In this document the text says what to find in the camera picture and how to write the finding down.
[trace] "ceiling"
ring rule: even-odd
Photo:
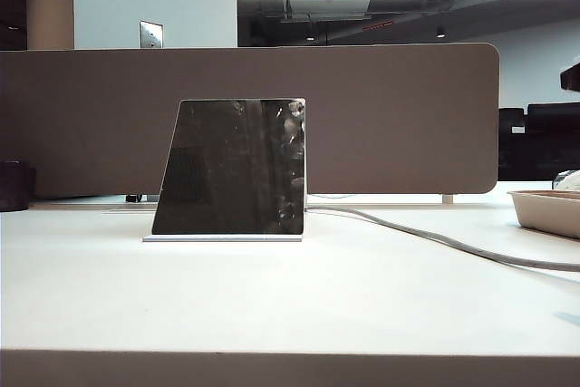
[[[579,2],[238,0],[238,44],[268,46],[460,41],[479,34],[577,17],[580,16]],[[447,35],[444,41],[436,38],[437,27],[441,25],[445,26]]]

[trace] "power cord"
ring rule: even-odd
[[[474,256],[479,256],[486,258],[487,260],[492,260],[494,262],[502,263],[502,264],[509,264],[509,265],[517,265],[517,266],[524,266],[524,267],[533,267],[536,269],[549,269],[553,271],[566,271],[566,272],[580,272],[580,264],[577,263],[557,263],[557,262],[545,262],[542,260],[529,260],[527,258],[521,257],[513,257],[513,256],[506,256],[499,253],[494,253],[493,251],[487,251],[485,249],[476,248],[471,245],[464,244],[463,242],[459,242],[456,239],[451,237],[443,236],[438,233],[432,233],[430,231],[419,230],[417,228],[406,227],[402,226],[401,224],[395,224],[393,222],[385,221],[384,219],[380,219],[374,217],[373,215],[369,215],[368,213],[361,212],[359,210],[354,210],[350,208],[335,208],[332,206],[311,206],[306,208],[306,211],[314,211],[314,210],[327,210],[332,212],[341,212],[347,213],[350,215],[356,215],[369,221],[378,224],[380,226],[392,228],[395,230],[402,231],[404,233],[409,233],[414,236],[423,237],[428,240],[432,240],[434,242],[438,242],[440,244],[446,245],[448,247],[452,247],[458,249],[460,251],[472,254]]]

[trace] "office desk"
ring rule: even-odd
[[[514,187],[454,205],[311,200],[579,262],[579,241],[518,226]],[[327,213],[307,214],[299,243],[143,244],[152,219],[143,206],[3,214],[4,386],[580,382],[579,274]]]

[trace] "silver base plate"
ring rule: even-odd
[[[302,235],[149,235],[143,242],[300,242]]]

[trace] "wall plate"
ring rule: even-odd
[[[163,24],[139,22],[141,49],[160,49],[163,47]]]

